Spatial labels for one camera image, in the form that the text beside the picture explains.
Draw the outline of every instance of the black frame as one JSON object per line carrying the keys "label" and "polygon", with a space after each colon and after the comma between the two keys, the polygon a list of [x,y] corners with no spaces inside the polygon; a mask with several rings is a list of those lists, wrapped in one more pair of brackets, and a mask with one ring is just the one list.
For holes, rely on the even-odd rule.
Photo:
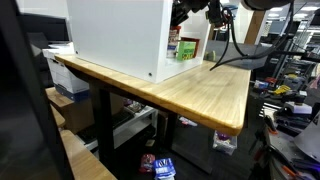
{"label": "black frame", "polygon": [[[26,38],[26,33],[21,29],[21,22],[19,20],[20,15],[21,14],[15,1],[0,1],[0,39],[3,40],[0,41],[0,44],[2,49],[5,50],[4,52],[2,51],[5,57],[2,59],[2,66],[7,66],[6,68],[8,69],[3,71],[6,74],[1,74],[1,78],[14,77],[14,79],[19,79],[20,85],[17,87],[21,88],[16,89],[16,91],[23,92],[23,94],[25,94],[24,99],[26,99],[26,102],[31,106],[26,107],[26,109],[31,109],[28,113],[32,114],[34,117],[33,119],[25,119],[25,121],[29,121],[30,124],[36,124],[34,127],[39,127],[38,129],[40,129],[26,129],[28,127],[22,127],[23,130],[29,131],[30,133],[33,131],[40,132],[40,135],[38,133],[38,135],[41,136],[39,139],[43,139],[44,141],[41,141],[43,142],[42,148],[47,148],[49,150],[48,156],[53,160],[53,162],[49,162],[49,164],[54,164],[54,168],[58,171],[57,173],[59,174],[60,179],[74,179],[44,86],[41,83],[39,73],[37,72],[38,70],[36,69],[33,54],[29,45],[30,43]],[[7,87],[2,84],[0,90],[7,92],[6,88]],[[0,122],[4,122],[5,120],[8,119],[0,118]],[[6,127],[0,127],[0,132],[1,130],[5,131]],[[28,167],[20,167],[20,170],[23,171],[27,168]],[[41,168],[42,169],[31,170],[31,174],[41,172],[47,167]]]}

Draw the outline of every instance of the white cabinet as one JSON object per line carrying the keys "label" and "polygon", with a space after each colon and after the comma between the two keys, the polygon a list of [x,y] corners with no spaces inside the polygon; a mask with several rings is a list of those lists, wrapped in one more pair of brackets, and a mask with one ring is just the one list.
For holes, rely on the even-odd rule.
{"label": "white cabinet", "polygon": [[205,11],[181,24],[180,36],[200,39],[197,57],[166,57],[172,0],[68,0],[77,57],[153,83],[202,63],[210,24]]}

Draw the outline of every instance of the black table leg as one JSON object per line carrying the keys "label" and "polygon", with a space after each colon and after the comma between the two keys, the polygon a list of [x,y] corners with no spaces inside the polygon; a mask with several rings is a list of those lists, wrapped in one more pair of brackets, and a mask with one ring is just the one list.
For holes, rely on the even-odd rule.
{"label": "black table leg", "polygon": [[109,171],[116,174],[116,157],[114,150],[110,92],[90,82],[90,96],[93,107],[99,159]]}
{"label": "black table leg", "polygon": [[187,149],[180,147],[177,143],[174,143],[174,131],[176,127],[176,123],[178,121],[178,115],[176,113],[168,114],[168,123],[167,123],[167,131],[165,136],[165,146],[173,151],[175,154],[181,156],[183,159],[187,160],[189,163],[194,165],[195,167],[201,169],[202,171],[211,174],[212,167],[209,166],[206,162],[199,159],[196,154],[188,152]]}

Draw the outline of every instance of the cardboard box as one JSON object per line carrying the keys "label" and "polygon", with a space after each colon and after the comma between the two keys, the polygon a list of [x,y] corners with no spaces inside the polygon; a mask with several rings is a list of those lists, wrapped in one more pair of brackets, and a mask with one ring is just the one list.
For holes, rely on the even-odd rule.
{"label": "cardboard box", "polygon": [[76,134],[82,129],[94,124],[91,99],[75,103],[61,95],[54,87],[46,89],[50,103],[66,120],[66,129]]}

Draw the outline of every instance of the wall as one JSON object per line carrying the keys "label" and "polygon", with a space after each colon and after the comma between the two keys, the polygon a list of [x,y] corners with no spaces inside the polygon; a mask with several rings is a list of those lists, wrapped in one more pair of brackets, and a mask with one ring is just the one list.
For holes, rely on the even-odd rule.
{"label": "wall", "polygon": [[69,18],[67,0],[17,0],[21,12]]}

